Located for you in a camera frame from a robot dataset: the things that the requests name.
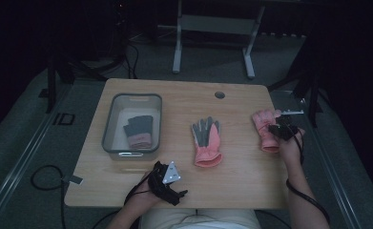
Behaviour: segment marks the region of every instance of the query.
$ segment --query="pink and gray glove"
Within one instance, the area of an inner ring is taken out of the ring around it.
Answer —
[[[260,135],[261,146],[263,152],[277,153],[279,151],[279,143],[276,141],[272,133],[269,132],[269,125],[276,124],[276,117],[281,115],[280,110],[274,112],[270,110],[262,110],[254,113],[252,119]]]
[[[218,151],[220,143],[219,131],[219,122],[213,122],[213,118],[210,116],[206,121],[201,119],[197,125],[192,125],[196,146],[196,166],[213,167],[222,161],[222,154]]]
[[[152,147],[153,117],[151,115],[135,116],[124,126],[130,149],[150,149]]]

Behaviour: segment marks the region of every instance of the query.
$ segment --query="table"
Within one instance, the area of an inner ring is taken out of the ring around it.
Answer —
[[[218,99],[216,92],[225,97]],[[154,161],[114,161],[102,149],[102,137],[113,97],[119,93],[162,96],[161,140]],[[287,174],[279,154],[259,149],[259,134],[251,119],[255,111],[273,108],[267,89],[258,85],[160,80],[109,79],[74,170],[81,185],[71,184],[69,206],[119,207],[129,191],[157,160],[172,160],[182,177],[171,188],[189,190],[181,208],[285,208]],[[194,165],[191,125],[211,115],[221,123],[222,162],[213,168]],[[171,204],[159,203],[158,208]]]

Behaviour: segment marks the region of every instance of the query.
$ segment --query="table leg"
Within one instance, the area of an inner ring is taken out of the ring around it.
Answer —
[[[261,18],[264,13],[264,9],[265,9],[264,6],[260,7],[259,14],[252,28],[251,37],[249,39],[249,44],[246,48],[242,49],[243,59],[245,61],[246,73],[249,78],[255,77],[254,66],[252,64],[252,59],[251,59],[251,51],[252,51],[252,47],[254,46],[255,39],[258,35],[258,29],[259,29]]]
[[[174,66],[172,67],[172,73],[180,73],[180,61],[182,57],[182,0],[177,1],[177,27],[176,27],[176,47]]]

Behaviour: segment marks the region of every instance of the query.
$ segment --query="pink glove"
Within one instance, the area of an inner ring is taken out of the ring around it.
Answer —
[[[219,122],[213,123],[213,118],[208,117],[206,122],[201,119],[198,125],[192,125],[195,137],[196,155],[195,165],[199,167],[213,167],[222,161],[219,148]]]
[[[267,153],[277,153],[279,151],[279,143],[276,141],[272,133],[269,132],[268,126],[276,124],[276,117],[281,114],[280,110],[274,112],[270,110],[258,111],[252,115],[255,126],[260,135],[261,149]]]

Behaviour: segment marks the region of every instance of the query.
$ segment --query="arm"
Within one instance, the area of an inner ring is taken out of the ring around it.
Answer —
[[[300,133],[296,134],[296,137],[302,145]],[[288,179],[291,185],[298,191],[315,199],[300,164],[300,150],[296,141],[292,137],[287,141],[280,139],[279,143],[280,155],[286,165]],[[289,190],[288,201],[292,228],[329,228],[323,213],[307,200]]]
[[[108,229],[129,229],[133,222],[141,217],[144,213],[150,210],[154,205],[160,202],[160,198],[156,197],[149,191],[148,179],[145,180],[136,190],[135,194],[127,201],[110,222]]]

